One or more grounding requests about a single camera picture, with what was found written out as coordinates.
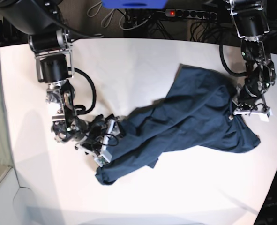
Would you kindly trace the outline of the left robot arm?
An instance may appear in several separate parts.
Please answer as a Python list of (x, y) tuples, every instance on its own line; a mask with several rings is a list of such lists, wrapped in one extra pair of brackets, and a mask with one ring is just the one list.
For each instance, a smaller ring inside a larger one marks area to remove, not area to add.
[(219, 46), (220, 59), (224, 69), (232, 76), (245, 77), (244, 85), (237, 88), (232, 99), (234, 115), (265, 114), (270, 108), (266, 105), (264, 94), (275, 84), (276, 73), (267, 46), (270, 31), (261, 0), (228, 0), (228, 11), (241, 39), (241, 55), (246, 62), (246, 71), (235, 73), (227, 66), (223, 46)]

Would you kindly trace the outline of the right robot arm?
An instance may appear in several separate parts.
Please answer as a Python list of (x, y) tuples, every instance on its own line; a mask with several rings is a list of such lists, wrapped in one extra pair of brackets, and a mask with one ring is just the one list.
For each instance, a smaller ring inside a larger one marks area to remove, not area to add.
[(0, 0), (0, 14), (28, 36), (35, 54), (37, 79), (46, 83), (46, 101), (57, 108), (52, 114), (52, 132), (58, 142), (76, 142), (76, 149), (96, 157), (104, 154), (113, 134), (116, 118), (97, 116), (92, 122), (80, 119), (90, 109), (75, 105), (75, 90), (69, 79), (83, 71), (72, 64), (72, 32), (55, 0)]

